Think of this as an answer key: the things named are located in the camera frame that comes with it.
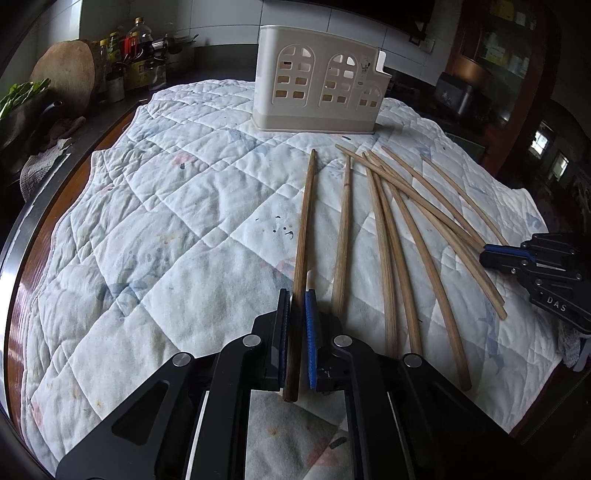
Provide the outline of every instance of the bamboo chopstick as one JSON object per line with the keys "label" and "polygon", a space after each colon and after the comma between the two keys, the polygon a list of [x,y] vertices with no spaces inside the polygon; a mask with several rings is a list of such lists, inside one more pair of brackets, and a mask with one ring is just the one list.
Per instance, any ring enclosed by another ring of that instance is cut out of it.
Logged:
{"label": "bamboo chopstick", "polygon": [[340,206],[339,239],[337,242],[333,293],[330,299],[330,311],[341,319],[345,308],[345,288],[347,277],[347,260],[349,257],[349,225],[351,222],[351,157],[345,161],[345,180],[343,182],[343,198]]}
{"label": "bamboo chopstick", "polygon": [[386,331],[386,355],[398,356],[398,332],[396,325],[396,290],[394,287],[394,272],[388,245],[388,234],[384,221],[384,212],[379,201],[378,188],[374,173],[367,170],[369,192],[374,206],[375,226],[378,231],[379,260],[382,267],[382,291],[384,292],[384,317]]}
{"label": "bamboo chopstick", "polygon": [[486,279],[489,280],[488,282],[482,277],[482,273],[476,267],[476,260],[474,259],[474,257],[472,255],[470,255],[466,250],[464,250],[460,241],[453,234],[453,232],[450,232],[447,229],[447,227],[445,227],[437,218],[435,218],[433,216],[433,214],[431,212],[429,212],[428,210],[426,210],[425,208],[423,208],[420,205],[417,205],[417,207],[419,210],[421,210],[423,215],[425,217],[427,217],[427,220],[429,220],[433,224],[433,226],[439,231],[441,236],[447,241],[447,243],[451,246],[451,248],[453,248],[453,250],[455,251],[457,256],[460,257],[460,260],[462,260],[462,263],[464,263],[466,268],[470,271],[470,273],[474,277],[474,280],[476,280],[476,282],[478,283],[478,285],[480,286],[480,288],[482,289],[484,294],[487,296],[487,298],[489,299],[492,306],[495,308],[495,310],[496,310],[497,314],[499,315],[499,317],[501,318],[501,320],[505,320],[507,318],[507,312],[505,311],[505,309],[503,307],[503,303],[504,303],[503,298],[501,297],[501,294],[499,294],[499,292],[496,289],[496,287],[494,286],[494,284],[488,278],[488,275],[486,275],[486,273],[484,273],[484,276],[486,277]]}
{"label": "bamboo chopstick", "polygon": [[[387,168],[389,166],[380,157],[378,157],[374,152],[370,151],[369,154],[374,159],[374,161],[376,163],[378,163],[382,168]],[[392,170],[392,174],[399,181],[401,181],[401,182],[403,182],[403,183],[405,183],[405,184],[408,185],[408,182],[406,182],[406,180],[404,180],[400,176],[400,174],[398,174],[398,172],[396,172],[395,170]],[[417,203],[415,200],[413,200],[413,199],[411,199],[411,200],[413,201],[413,203],[417,207],[419,207],[421,209],[421,211],[422,210],[425,210],[425,211],[429,212],[429,210],[425,209],[422,205],[420,205],[419,203]],[[439,224],[440,225],[442,224],[442,222],[437,217],[435,217],[432,213],[431,213],[431,215],[439,221]],[[431,223],[438,229],[438,225],[437,224],[435,224],[434,222],[431,222]],[[462,250],[461,255],[463,255],[463,254],[466,254],[467,255],[466,261],[470,262],[471,266],[475,270],[478,271],[479,277],[481,278],[482,282],[484,282],[484,283],[486,283],[488,285],[488,290],[494,295],[494,297],[496,297],[498,303],[500,305],[504,305],[505,304],[505,300],[503,299],[503,297],[501,296],[501,294],[499,293],[499,291],[496,289],[494,283],[491,281],[491,279],[489,278],[489,276],[486,274],[486,271],[484,270],[484,267],[482,267],[482,265],[480,265],[480,263],[477,262],[476,259],[474,259],[474,257],[472,255],[470,255],[470,252],[468,252],[468,250],[464,248],[464,245],[461,242],[459,242],[459,239],[458,239],[458,237],[456,235],[456,232],[455,231],[451,231],[450,229],[446,228],[445,233],[449,233],[451,235],[452,242],[449,242],[448,241],[448,243],[450,243],[450,245],[452,246],[452,248],[454,249],[454,251],[458,252],[458,249],[461,249]],[[505,312],[504,309],[499,312],[499,316],[501,318],[503,318],[503,319],[504,319],[504,317],[506,317],[506,312]]]}
{"label": "bamboo chopstick", "polygon": [[381,176],[384,180],[388,183],[391,183],[396,188],[401,190],[402,192],[406,193],[410,198],[415,200],[417,203],[425,207],[429,212],[439,218],[445,225],[447,225],[453,232],[455,232],[462,240],[464,240],[468,245],[474,248],[478,253],[484,250],[484,243],[480,244],[474,237],[470,236],[462,227],[456,224],[452,219],[450,219],[445,213],[439,210],[435,205],[430,203],[428,200],[425,200],[419,192],[417,192],[406,180],[404,180],[396,170],[394,170],[390,165],[388,165],[384,160],[378,157],[374,152],[370,151],[371,155],[376,161],[379,161],[379,165],[383,166],[384,170],[373,165],[372,163],[367,162],[364,158],[360,157],[351,150],[347,150],[345,147],[341,147],[340,145],[335,145],[336,148],[341,150],[341,152],[346,153],[353,157],[356,161],[361,163],[363,166],[369,168],[374,173],[377,173]]}
{"label": "bamboo chopstick", "polygon": [[421,154],[421,158],[426,163],[431,165],[433,170],[439,173],[439,175],[441,175],[442,178],[444,178],[445,181],[448,182],[448,184],[451,185],[456,192],[458,192],[458,194],[466,201],[466,203],[474,209],[474,211],[480,216],[480,218],[482,218],[482,220],[487,224],[488,228],[491,229],[492,233],[494,233],[495,236],[501,241],[502,245],[509,245],[507,240],[505,240],[505,237],[503,237],[501,231],[492,222],[491,218],[474,202],[474,200],[470,198],[470,196],[466,192],[464,192],[464,190],[462,190],[462,188],[447,173],[443,171],[441,167],[435,165],[433,161],[429,160],[425,155]]}
{"label": "bamboo chopstick", "polygon": [[452,216],[458,221],[460,225],[464,227],[466,232],[472,235],[478,242],[485,244],[486,242],[482,239],[479,233],[474,230],[472,225],[464,218],[464,216],[457,211],[457,209],[452,205],[452,203],[443,196],[443,194],[437,190],[431,182],[429,182],[425,177],[423,177],[419,172],[414,170],[410,165],[408,165],[402,158],[400,158],[396,153],[392,152],[387,147],[382,146],[382,150],[384,150],[393,160],[395,160],[402,168],[404,168],[407,172],[409,172],[418,182],[423,185],[431,194],[441,202],[441,204],[452,214]]}
{"label": "bamboo chopstick", "polygon": [[437,302],[439,303],[439,309],[441,310],[441,315],[443,316],[443,321],[445,323],[447,330],[447,336],[449,338],[450,346],[452,348],[454,360],[456,361],[457,376],[460,382],[460,387],[464,391],[470,390],[472,387],[472,381],[470,380],[470,371],[468,370],[466,352],[464,351],[464,347],[462,345],[460,332],[457,329],[457,323],[455,317],[453,316],[452,307],[449,304],[449,299],[447,298],[447,294],[445,293],[445,289],[443,288],[443,284],[441,283],[441,278],[439,277],[437,268],[433,263],[433,259],[429,254],[427,245],[425,244],[425,240],[423,239],[421,232],[418,230],[417,224],[415,223],[413,216],[408,211],[408,207],[406,206],[402,197],[400,196],[400,193],[395,187],[395,184],[393,182],[391,183],[392,184],[390,185],[390,192],[392,193],[392,196],[394,197],[394,200],[396,201],[398,208],[400,208],[402,216],[404,217],[404,220],[408,225],[411,235],[413,236],[414,242],[418,249],[418,253],[421,256],[421,259],[423,260],[423,264],[425,265],[425,269],[427,270],[427,275],[429,277],[429,280],[431,281],[431,285],[433,286],[435,297],[437,299]]}
{"label": "bamboo chopstick", "polygon": [[287,365],[285,370],[285,384],[283,387],[283,400],[295,402],[298,399],[300,386],[300,361],[301,341],[303,334],[304,294],[306,292],[306,233],[308,218],[310,216],[312,188],[314,184],[314,172],[316,169],[316,150],[312,149],[308,171],[306,173],[306,186],[304,198],[301,204],[300,231],[297,237],[295,251],[294,286],[291,295],[291,309],[287,334]]}
{"label": "bamboo chopstick", "polygon": [[398,279],[400,280],[400,290],[402,292],[402,303],[404,304],[404,314],[407,319],[408,327],[408,338],[410,343],[410,351],[412,353],[423,354],[423,344],[421,342],[421,329],[419,327],[417,308],[414,303],[413,287],[410,283],[410,276],[408,274],[408,267],[404,252],[402,251],[402,243],[400,242],[400,236],[390,204],[384,193],[381,179],[378,179],[378,195],[382,203],[382,209],[384,211],[384,217],[386,220],[386,228],[388,231],[388,237],[390,240],[390,246],[394,253],[394,264],[396,265],[396,272],[398,273]]}

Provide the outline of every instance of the leafy green vegetable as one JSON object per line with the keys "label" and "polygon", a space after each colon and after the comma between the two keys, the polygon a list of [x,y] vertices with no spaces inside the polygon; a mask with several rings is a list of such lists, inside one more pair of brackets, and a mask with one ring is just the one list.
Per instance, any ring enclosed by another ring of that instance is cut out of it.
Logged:
{"label": "leafy green vegetable", "polygon": [[14,84],[10,87],[8,94],[0,100],[0,119],[7,116],[17,106],[32,98],[34,95],[39,95],[49,88],[50,79],[45,79],[40,82],[27,82],[22,84]]}

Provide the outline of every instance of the quilted mat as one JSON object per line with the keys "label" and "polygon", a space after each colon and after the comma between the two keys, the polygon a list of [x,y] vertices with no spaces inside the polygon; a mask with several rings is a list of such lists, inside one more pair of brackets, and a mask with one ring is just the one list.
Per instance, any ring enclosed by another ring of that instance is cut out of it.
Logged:
{"label": "quilted mat", "polygon": [[[345,158],[380,145],[422,172],[478,230],[480,217],[421,161],[429,156],[519,245],[545,225],[525,190],[510,190],[429,120],[385,99],[373,135],[269,133],[251,121],[254,84],[208,80],[156,93],[116,144],[92,155],[90,179],[60,219],[29,305],[21,420],[29,447],[58,461],[178,351],[219,351],[291,290],[310,151],[317,175],[310,245],[319,303],[330,300]],[[429,201],[439,202],[398,165]],[[364,169],[353,172],[350,295],[345,331],[384,351],[384,306],[374,214]],[[511,278],[500,321],[465,266],[409,203],[435,259],[468,358],[467,392],[511,430],[560,358],[550,321]],[[443,318],[410,232],[392,202],[415,293],[424,354],[457,385]],[[408,351],[404,311],[400,338]],[[252,396],[248,478],[349,478],[343,396]]]}

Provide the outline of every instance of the window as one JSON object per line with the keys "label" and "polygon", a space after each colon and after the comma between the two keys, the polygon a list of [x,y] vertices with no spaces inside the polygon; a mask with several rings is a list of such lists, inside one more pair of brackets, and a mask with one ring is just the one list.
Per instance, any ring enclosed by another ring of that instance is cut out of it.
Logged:
{"label": "window", "polygon": [[545,137],[539,130],[535,133],[534,141],[530,145],[530,152],[536,157],[541,158],[548,146],[548,138]]}
{"label": "window", "polygon": [[556,180],[560,180],[568,166],[569,159],[559,152],[558,155],[556,155],[556,160],[554,160],[554,165],[552,165],[552,170],[548,175],[548,179],[550,180],[552,177],[555,177]]}

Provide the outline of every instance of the cutting board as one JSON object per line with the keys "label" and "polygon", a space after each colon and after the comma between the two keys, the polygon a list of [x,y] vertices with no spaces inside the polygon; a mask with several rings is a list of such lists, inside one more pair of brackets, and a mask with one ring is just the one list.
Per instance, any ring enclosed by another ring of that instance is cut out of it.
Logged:
{"label": "cutting board", "polygon": [[86,40],[56,43],[45,52],[31,73],[31,81],[51,79],[50,90],[72,116],[84,113],[102,79],[99,49]]}

